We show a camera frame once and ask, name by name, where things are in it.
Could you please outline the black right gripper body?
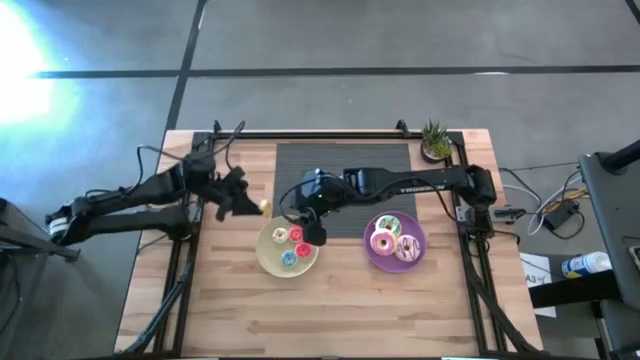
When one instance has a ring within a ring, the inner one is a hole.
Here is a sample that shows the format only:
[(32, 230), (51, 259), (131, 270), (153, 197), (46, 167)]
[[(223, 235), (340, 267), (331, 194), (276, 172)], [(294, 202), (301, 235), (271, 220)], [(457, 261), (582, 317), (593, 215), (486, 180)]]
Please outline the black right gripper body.
[(321, 169), (308, 171), (294, 190), (293, 208), (303, 223), (317, 222), (344, 205), (344, 179)]

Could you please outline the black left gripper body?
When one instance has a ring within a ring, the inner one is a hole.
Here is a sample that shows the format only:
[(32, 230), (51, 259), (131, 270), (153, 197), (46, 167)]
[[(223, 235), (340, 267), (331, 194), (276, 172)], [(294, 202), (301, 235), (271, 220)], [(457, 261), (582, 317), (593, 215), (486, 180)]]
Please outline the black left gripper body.
[(246, 193), (247, 187), (248, 182), (245, 180), (226, 183), (220, 181), (215, 186), (221, 197), (215, 215), (218, 221), (223, 221), (229, 212), (231, 212), (233, 216), (250, 214), (250, 200)]

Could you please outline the large pink frosted donut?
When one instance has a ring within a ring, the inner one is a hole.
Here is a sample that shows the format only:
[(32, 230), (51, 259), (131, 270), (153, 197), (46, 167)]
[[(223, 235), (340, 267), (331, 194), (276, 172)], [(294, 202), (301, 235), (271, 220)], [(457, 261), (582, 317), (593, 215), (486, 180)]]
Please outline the large pink frosted donut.
[(377, 255), (390, 256), (395, 252), (396, 246), (396, 237), (388, 229), (376, 230), (370, 237), (370, 247)]

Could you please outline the large green frosted donut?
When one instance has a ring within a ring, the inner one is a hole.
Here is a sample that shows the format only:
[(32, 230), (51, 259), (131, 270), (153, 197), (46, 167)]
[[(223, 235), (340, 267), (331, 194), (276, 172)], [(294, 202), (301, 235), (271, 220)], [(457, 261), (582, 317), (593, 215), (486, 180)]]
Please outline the large green frosted donut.
[(390, 231), (395, 237), (402, 234), (402, 224), (400, 220), (393, 215), (383, 215), (376, 221), (377, 230)]

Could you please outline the dark grey ribbed placemat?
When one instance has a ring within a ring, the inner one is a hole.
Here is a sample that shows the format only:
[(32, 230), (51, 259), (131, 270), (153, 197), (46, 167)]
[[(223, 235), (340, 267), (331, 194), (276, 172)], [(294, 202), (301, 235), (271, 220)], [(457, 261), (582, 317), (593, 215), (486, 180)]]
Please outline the dark grey ribbed placemat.
[[(375, 167), (392, 172), (411, 169), (406, 144), (280, 144), (276, 153), (273, 217), (281, 215), (279, 202), (303, 176), (317, 168), (340, 175), (345, 169)], [(322, 220), (329, 239), (360, 238), (367, 224), (383, 212), (399, 211), (416, 217), (413, 195), (396, 196), (371, 206), (351, 206), (330, 214)]]

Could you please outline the pale yellow round plate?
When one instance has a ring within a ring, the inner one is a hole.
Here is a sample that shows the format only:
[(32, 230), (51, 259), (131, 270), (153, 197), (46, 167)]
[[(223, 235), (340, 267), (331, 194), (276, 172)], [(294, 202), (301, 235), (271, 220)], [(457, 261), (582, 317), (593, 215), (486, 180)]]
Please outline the pale yellow round plate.
[(293, 267), (282, 265), (281, 254), (287, 250), (295, 252), (295, 246), (298, 243), (294, 243), (290, 239), (285, 243), (276, 243), (272, 240), (272, 233), (278, 227), (289, 230), (292, 226), (295, 225), (284, 217), (275, 217), (262, 228), (257, 238), (255, 250), (259, 264), (266, 272), (278, 278), (294, 278), (304, 274), (315, 264), (319, 255), (319, 248), (310, 244), (313, 247), (311, 256), (298, 257), (297, 263)]

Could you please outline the purple round plate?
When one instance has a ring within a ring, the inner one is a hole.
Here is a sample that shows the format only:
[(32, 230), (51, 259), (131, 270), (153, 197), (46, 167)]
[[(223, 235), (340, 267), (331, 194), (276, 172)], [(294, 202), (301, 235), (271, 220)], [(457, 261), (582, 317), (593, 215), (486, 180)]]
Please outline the purple round plate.
[[(390, 256), (380, 256), (380, 255), (377, 255), (371, 249), (370, 237), (372, 233), (377, 230), (376, 221), (378, 220), (379, 217), (383, 215), (396, 216), (402, 224), (401, 235), (412, 235), (418, 239), (418, 241), (422, 246), (422, 253), (417, 260), (413, 262), (404, 262), (399, 260), (394, 253)], [(428, 248), (427, 236), (423, 231), (423, 229), (421, 228), (418, 221), (413, 217), (409, 216), (408, 214), (405, 214), (403, 212), (398, 212), (398, 211), (388, 211), (375, 216), (369, 222), (369, 224), (365, 227), (362, 242), (363, 242), (365, 254), (369, 258), (369, 260), (381, 270), (384, 270), (389, 273), (407, 273), (409, 271), (414, 270), (415, 268), (418, 267), (418, 265), (424, 259), (427, 253), (427, 248)]]

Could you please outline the small potted succulent plant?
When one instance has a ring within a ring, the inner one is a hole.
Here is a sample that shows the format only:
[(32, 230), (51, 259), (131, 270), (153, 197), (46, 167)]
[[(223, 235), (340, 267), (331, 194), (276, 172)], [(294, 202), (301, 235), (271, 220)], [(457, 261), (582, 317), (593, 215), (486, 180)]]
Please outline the small potted succulent plant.
[(451, 153), (451, 141), (447, 134), (448, 127), (439, 121), (430, 119), (421, 130), (421, 156), (429, 163), (439, 163)]

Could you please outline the black table clamp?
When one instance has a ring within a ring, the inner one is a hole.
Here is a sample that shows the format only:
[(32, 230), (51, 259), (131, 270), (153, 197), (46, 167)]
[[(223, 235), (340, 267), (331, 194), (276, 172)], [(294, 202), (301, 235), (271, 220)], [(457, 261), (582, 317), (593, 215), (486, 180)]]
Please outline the black table clamp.
[(491, 217), (497, 222), (514, 222), (520, 217), (527, 214), (527, 211), (522, 208), (511, 207), (499, 207), (490, 211)]

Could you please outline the black metal stand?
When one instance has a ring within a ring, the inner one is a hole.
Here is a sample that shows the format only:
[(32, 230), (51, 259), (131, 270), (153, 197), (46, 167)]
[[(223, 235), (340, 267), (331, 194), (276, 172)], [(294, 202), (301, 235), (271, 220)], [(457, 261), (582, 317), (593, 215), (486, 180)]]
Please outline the black metal stand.
[(0, 198), (0, 360), (11, 353), (50, 255), (73, 262), (79, 251), (53, 244), (47, 231)]

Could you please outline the white paper sheet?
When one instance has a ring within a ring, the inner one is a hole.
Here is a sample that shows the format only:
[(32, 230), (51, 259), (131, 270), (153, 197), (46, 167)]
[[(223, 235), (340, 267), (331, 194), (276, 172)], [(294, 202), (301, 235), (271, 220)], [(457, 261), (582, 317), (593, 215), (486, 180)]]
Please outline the white paper sheet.
[(521, 253), (520, 261), (529, 288), (549, 284), (553, 280), (547, 257)]

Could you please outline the black power adapter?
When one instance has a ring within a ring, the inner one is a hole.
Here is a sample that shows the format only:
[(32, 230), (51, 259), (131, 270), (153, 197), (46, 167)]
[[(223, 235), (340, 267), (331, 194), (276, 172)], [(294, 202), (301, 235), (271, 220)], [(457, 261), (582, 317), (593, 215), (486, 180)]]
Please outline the black power adapter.
[(543, 226), (548, 230), (558, 230), (573, 215), (579, 212), (579, 204), (568, 200), (559, 205), (555, 210), (545, 215)]

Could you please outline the black crossbar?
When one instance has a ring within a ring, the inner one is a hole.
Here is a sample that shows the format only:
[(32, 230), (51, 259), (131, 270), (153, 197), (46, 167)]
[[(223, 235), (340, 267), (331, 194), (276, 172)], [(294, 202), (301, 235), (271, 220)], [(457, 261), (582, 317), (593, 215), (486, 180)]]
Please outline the black crossbar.
[(531, 287), (529, 295), (535, 309), (621, 299), (621, 293), (612, 270)]

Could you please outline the white blue spray can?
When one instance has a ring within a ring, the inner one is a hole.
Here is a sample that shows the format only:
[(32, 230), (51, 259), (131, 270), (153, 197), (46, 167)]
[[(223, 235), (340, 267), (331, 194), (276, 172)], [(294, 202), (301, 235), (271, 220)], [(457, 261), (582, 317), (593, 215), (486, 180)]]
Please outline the white blue spray can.
[(588, 276), (612, 269), (609, 256), (605, 252), (592, 252), (566, 260), (561, 265), (563, 275), (568, 279)]

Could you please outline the grey metal cart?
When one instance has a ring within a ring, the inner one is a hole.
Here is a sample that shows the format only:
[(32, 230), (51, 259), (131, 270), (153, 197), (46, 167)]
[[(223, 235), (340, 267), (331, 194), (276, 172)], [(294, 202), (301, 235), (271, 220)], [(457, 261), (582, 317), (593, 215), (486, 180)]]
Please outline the grey metal cart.
[(599, 154), (579, 158), (582, 180), (590, 194), (621, 298), (640, 310), (640, 159), (612, 174)]

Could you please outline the black pole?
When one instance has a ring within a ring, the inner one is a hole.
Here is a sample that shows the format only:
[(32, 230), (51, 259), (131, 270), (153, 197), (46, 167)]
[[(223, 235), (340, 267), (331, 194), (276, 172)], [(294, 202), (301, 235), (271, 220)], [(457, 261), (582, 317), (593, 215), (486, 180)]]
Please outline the black pole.
[(628, 165), (640, 159), (640, 139), (616, 152), (601, 152), (599, 159), (601, 166), (609, 173), (623, 173)]

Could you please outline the black aluminium table frame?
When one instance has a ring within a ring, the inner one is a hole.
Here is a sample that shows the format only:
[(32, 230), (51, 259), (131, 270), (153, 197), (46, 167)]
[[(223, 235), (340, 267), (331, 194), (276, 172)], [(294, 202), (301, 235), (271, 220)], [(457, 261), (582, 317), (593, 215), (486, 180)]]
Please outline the black aluminium table frame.
[[(497, 200), (504, 190), (490, 135), (455, 130), (441, 165), (421, 157), (421, 134), (363, 131), (171, 131), (158, 167), (192, 152), (214, 154), (216, 173), (240, 166), (248, 193), (272, 204), (280, 144), (406, 144), (411, 169), (477, 165), (491, 172)], [(255, 246), (273, 218), (226, 215), (187, 197), (193, 235), (163, 240), (146, 231), (120, 322), (118, 360), (487, 358), (533, 360), (541, 339), (511, 232), (472, 235), (460, 227), (472, 209), (444, 191), (418, 193), (418, 221), (428, 240), (421, 263), (389, 273), (366, 256), (362, 238), (327, 237), (315, 264), (294, 278), (266, 272)]]

